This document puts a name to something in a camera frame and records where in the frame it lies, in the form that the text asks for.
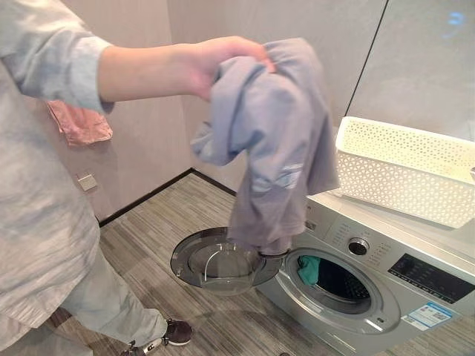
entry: electrical outlet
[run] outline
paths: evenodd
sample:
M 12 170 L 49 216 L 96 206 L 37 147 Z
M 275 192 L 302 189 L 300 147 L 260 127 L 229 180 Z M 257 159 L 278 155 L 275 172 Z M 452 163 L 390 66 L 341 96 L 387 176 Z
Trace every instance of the electrical outlet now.
M 97 187 L 97 182 L 92 174 L 88 174 L 82 178 L 79 178 L 77 181 L 81 185 L 83 191 L 88 191 L 94 187 Z

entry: wall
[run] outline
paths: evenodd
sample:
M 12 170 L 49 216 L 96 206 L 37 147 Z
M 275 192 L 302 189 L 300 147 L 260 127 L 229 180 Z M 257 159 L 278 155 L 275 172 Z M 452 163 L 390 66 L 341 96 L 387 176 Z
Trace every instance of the wall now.
M 65 0 L 95 34 L 124 47 L 171 43 L 166 0 Z M 29 99 L 73 178 L 93 174 L 87 193 L 100 220 L 139 199 L 191 166 L 180 99 L 117 103 L 108 116 L 110 142 L 70 148 L 43 102 Z
M 475 140 L 475 1 L 390 0 L 349 114 Z
M 258 42 L 304 37 L 326 68 L 332 94 L 333 121 L 344 115 L 376 31 L 383 0 L 173 0 L 168 2 L 174 42 L 199 42 L 219 36 L 240 35 Z M 183 97 L 183 111 L 191 139 L 209 117 L 209 106 Z M 232 189 L 245 168 L 240 157 L 223 168 L 193 166 Z

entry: label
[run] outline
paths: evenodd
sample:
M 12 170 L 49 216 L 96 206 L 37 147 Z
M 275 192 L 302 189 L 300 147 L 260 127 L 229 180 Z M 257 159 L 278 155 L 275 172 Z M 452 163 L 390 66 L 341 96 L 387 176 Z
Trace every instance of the label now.
M 440 323 L 444 323 L 451 318 L 452 312 L 450 310 L 429 302 L 425 306 L 412 311 L 401 319 L 415 326 L 419 330 L 425 331 L 439 325 Z

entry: wood-grain floor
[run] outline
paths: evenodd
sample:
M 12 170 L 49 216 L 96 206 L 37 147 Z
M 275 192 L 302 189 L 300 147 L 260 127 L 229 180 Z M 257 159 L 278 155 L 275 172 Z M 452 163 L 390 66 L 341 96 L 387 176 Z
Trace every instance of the wood-grain floor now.
M 194 174 L 145 201 L 102 228 L 101 247 L 146 307 L 164 317 L 189 321 L 195 334 L 184 347 L 167 346 L 157 355 L 335 356 L 314 334 L 251 290 L 217 297 L 189 286 L 171 272 L 176 244 L 204 228 L 225 226 L 234 197 Z M 81 327 L 61 312 L 57 331 L 87 343 L 96 356 L 118 355 L 124 345 Z M 475 318 L 456 322 L 376 356 L 475 356 Z

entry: gray clothing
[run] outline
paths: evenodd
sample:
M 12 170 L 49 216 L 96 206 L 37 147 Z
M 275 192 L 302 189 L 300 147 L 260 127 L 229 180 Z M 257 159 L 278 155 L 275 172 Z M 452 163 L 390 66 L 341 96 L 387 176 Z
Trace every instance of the gray clothing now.
M 0 350 L 37 328 L 88 273 L 93 210 L 22 94 L 103 112 L 96 75 L 109 43 L 60 1 L 0 1 Z
M 192 147 L 215 165 L 247 152 L 228 238 L 280 254 L 304 230 L 306 196 L 337 188 L 338 175 L 323 69 L 313 49 L 303 39 L 265 47 L 277 73 L 251 57 L 220 66 L 212 121 Z
M 162 337 L 167 322 L 156 309 L 144 309 L 125 281 L 98 250 L 91 271 L 68 295 L 67 309 L 85 327 L 123 343 L 144 345 Z M 31 329 L 0 356 L 92 356 L 85 346 L 54 334 L 45 324 Z

